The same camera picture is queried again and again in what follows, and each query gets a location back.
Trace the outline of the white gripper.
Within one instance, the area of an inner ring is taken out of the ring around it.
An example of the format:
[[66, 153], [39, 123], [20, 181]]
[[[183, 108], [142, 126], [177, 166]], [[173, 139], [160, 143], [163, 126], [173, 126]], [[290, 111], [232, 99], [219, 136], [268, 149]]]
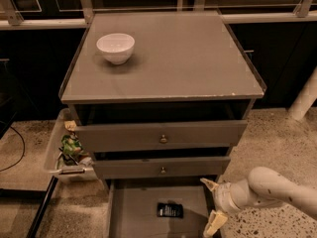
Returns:
[[218, 184], [208, 178], [202, 178], [200, 181], [213, 192], [214, 203], [218, 209], [217, 211], [211, 211], [203, 231], [204, 238], [211, 238], [228, 221], [227, 214], [237, 213], [240, 211], [240, 208], [232, 199], [230, 192], [231, 184], [229, 182]]

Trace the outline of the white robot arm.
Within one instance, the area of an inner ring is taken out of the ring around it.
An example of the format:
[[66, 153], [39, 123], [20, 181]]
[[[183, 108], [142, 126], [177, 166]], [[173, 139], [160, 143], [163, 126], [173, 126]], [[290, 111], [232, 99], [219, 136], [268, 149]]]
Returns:
[[288, 109], [254, 109], [218, 182], [216, 238], [316, 238], [317, 69]]

